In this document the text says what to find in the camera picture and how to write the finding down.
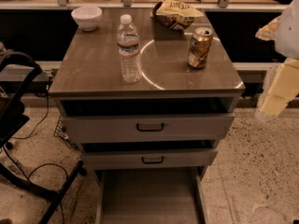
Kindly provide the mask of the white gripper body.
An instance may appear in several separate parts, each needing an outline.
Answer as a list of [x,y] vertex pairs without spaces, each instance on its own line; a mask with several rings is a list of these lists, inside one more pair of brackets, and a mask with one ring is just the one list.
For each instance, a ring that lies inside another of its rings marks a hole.
[[299,59],[299,0],[292,0],[278,19],[275,49],[285,57]]

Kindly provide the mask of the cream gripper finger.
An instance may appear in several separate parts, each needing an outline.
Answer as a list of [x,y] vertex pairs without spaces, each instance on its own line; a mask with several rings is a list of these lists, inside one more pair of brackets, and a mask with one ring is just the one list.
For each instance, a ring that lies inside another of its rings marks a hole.
[[279,17],[274,18],[265,26],[260,28],[255,34],[256,38],[264,41],[274,40],[276,38],[276,30],[278,28]]
[[277,118],[298,94],[299,61],[288,58],[284,63],[267,71],[255,118],[261,122]]

